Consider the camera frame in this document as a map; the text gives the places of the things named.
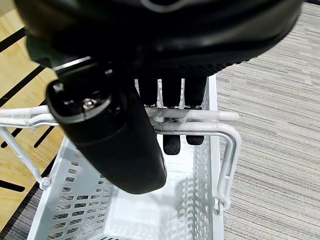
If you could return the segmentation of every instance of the striped carpet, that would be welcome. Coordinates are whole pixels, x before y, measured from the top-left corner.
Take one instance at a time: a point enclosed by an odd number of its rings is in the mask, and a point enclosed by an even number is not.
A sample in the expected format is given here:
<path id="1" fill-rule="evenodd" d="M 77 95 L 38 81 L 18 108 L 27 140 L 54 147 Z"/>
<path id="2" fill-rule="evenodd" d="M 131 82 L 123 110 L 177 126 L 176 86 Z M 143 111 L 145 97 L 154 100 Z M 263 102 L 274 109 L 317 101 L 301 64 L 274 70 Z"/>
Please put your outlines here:
<path id="1" fill-rule="evenodd" d="M 320 240 L 320 6 L 305 3 L 284 41 L 217 75 L 219 109 L 243 139 L 226 240 Z M 35 186 L 0 239 L 25 240 Z"/>

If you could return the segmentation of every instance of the white metal basket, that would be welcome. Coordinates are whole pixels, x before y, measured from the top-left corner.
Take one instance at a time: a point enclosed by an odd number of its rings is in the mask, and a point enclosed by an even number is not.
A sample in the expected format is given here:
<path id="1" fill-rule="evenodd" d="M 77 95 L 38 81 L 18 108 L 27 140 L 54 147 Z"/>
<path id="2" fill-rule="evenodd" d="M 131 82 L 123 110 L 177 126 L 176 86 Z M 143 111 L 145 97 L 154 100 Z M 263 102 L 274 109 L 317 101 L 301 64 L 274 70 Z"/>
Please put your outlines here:
<path id="1" fill-rule="evenodd" d="M 230 206 L 241 138 L 231 126 L 219 121 L 235 120 L 237 116 L 217 112 L 215 76 L 207 83 L 203 108 L 210 111 L 200 111 L 205 112 L 200 117 L 188 110 L 147 109 L 160 146 L 161 134 L 206 137 L 202 145 L 191 146 L 183 136 L 180 154 L 164 156 L 165 186 L 142 195 L 129 194 L 112 185 L 66 137 L 50 175 L 42 179 L 3 127 L 10 126 L 5 120 L 8 111 L 0 111 L 0 134 L 44 189 L 28 240 L 223 240 L 222 213 Z M 34 126 L 35 122 L 56 124 L 46 111 L 37 112 L 42 117 L 36 121 L 29 111 L 23 126 Z M 171 115 L 182 121 L 162 122 Z M 226 139 L 222 165 L 219 137 Z"/>

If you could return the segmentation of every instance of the basket hole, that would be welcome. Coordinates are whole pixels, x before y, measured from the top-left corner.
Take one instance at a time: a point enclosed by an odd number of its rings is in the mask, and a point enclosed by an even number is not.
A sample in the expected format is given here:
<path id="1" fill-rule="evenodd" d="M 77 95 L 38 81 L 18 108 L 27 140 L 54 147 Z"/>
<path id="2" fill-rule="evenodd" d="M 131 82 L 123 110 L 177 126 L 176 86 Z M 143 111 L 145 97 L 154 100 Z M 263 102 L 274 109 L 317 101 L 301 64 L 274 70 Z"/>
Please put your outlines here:
<path id="1" fill-rule="evenodd" d="M 64 234 L 64 232 L 63 232 L 63 231 L 61 231 L 61 232 L 57 232 L 57 233 L 55 233 L 55 234 L 51 234 L 51 235 L 49 235 L 47 239 L 48 239 L 48 240 L 50 240 L 50 239 L 56 239 L 56 238 L 61 237 L 63 234 Z"/>
<path id="2" fill-rule="evenodd" d="M 95 213 L 98 209 L 96 208 L 93 208 L 93 209 L 89 209 L 88 211 L 86 211 L 88 214 L 91 214 L 91 213 Z"/>
<path id="3" fill-rule="evenodd" d="M 81 233 L 82 236 L 87 236 L 89 234 L 92 233 L 92 230 L 89 230 L 89 231 L 84 231 L 83 233 Z"/>
<path id="4" fill-rule="evenodd" d="M 80 156 L 79 154 L 75 154 L 75 155 L 73 155 L 73 157 L 74 157 L 75 159 L 81 159 L 81 156 Z"/>
<path id="5" fill-rule="evenodd" d="M 76 240 L 76 239 L 78 239 L 78 236 L 71 236 L 66 238 L 65 240 Z"/>
<path id="6" fill-rule="evenodd" d="M 74 205 L 74 208 L 77 209 L 77 208 L 83 208 L 87 206 L 87 204 L 84 202 L 84 203 L 77 203 Z"/>
<path id="7" fill-rule="evenodd" d="M 61 196 L 59 197 L 60 201 L 71 201 L 74 199 L 74 196 Z"/>
<path id="8" fill-rule="evenodd" d="M 65 219 L 69 216 L 68 213 L 63 213 L 63 214 L 57 214 L 57 215 L 54 215 L 52 220 L 57 220 L 57 219 Z"/>
<path id="9" fill-rule="evenodd" d="M 79 227 L 74 227 L 74 228 L 71 228 L 71 229 L 68 229 L 68 231 L 66 232 L 66 234 L 72 234 L 72 233 L 75 233 L 77 231 L 79 231 Z"/>
<path id="10" fill-rule="evenodd" d="M 98 215 L 98 218 L 101 218 L 101 217 L 103 217 L 103 216 L 105 216 L 106 214 L 105 213 L 100 213 L 99 215 Z"/>
<path id="11" fill-rule="evenodd" d="M 75 181 L 75 178 L 74 178 L 74 177 L 67 176 L 67 177 L 65 178 L 65 181 L 66 181 L 66 182 L 73 183 L 73 182 Z"/>
<path id="12" fill-rule="evenodd" d="M 72 161 L 71 165 L 78 167 L 79 166 L 79 162 L 78 161 Z"/>
<path id="13" fill-rule="evenodd" d="M 70 193 L 71 192 L 71 187 L 63 187 L 61 192 Z"/>
<path id="14" fill-rule="evenodd" d="M 94 226 L 94 224 L 93 223 L 90 223 L 90 224 L 85 224 L 85 225 L 83 225 L 83 228 L 84 229 L 88 229 L 88 228 L 91 228 L 91 227 L 93 227 Z"/>
<path id="15" fill-rule="evenodd" d="M 89 198 L 88 195 L 81 195 L 81 196 L 76 197 L 77 200 L 83 200 L 83 199 L 88 199 L 88 198 Z"/>
<path id="16" fill-rule="evenodd" d="M 66 209 L 70 209 L 71 208 L 71 204 L 64 204 L 64 205 L 58 205 L 55 207 L 56 211 L 61 211 L 61 210 L 66 210 Z"/>
<path id="17" fill-rule="evenodd" d="M 86 221 L 89 221 L 89 220 L 92 220 L 92 219 L 94 219 L 96 216 L 88 216 L 85 220 Z"/>
<path id="18" fill-rule="evenodd" d="M 103 225 L 98 226 L 98 227 L 96 227 L 96 228 L 95 228 L 95 231 L 100 231 L 100 230 L 102 230 L 103 228 L 104 228 L 104 226 L 103 226 Z"/>
<path id="19" fill-rule="evenodd" d="M 89 203 L 89 206 L 96 206 L 96 205 L 98 205 L 98 204 L 99 204 L 98 201 L 93 201 L 93 202 L 90 202 L 90 203 Z"/>
<path id="20" fill-rule="evenodd" d="M 70 225 L 78 224 L 78 223 L 81 223 L 81 222 L 82 222 L 82 218 L 78 218 L 78 219 L 70 221 Z"/>
<path id="21" fill-rule="evenodd" d="M 74 217 L 74 216 L 79 216 L 79 215 L 82 215 L 82 214 L 84 214 L 85 213 L 85 211 L 74 211 L 73 213 L 72 213 L 72 217 Z"/>
<path id="22" fill-rule="evenodd" d="M 99 199 L 100 198 L 100 195 L 92 195 L 91 196 L 91 199 Z"/>
<path id="23" fill-rule="evenodd" d="M 61 223 L 58 223 L 58 224 L 51 225 L 49 230 L 63 228 L 64 226 L 66 226 L 66 224 L 67 224 L 66 222 L 61 222 Z"/>
<path id="24" fill-rule="evenodd" d="M 77 174 L 77 170 L 70 168 L 68 173 L 69 174 Z"/>

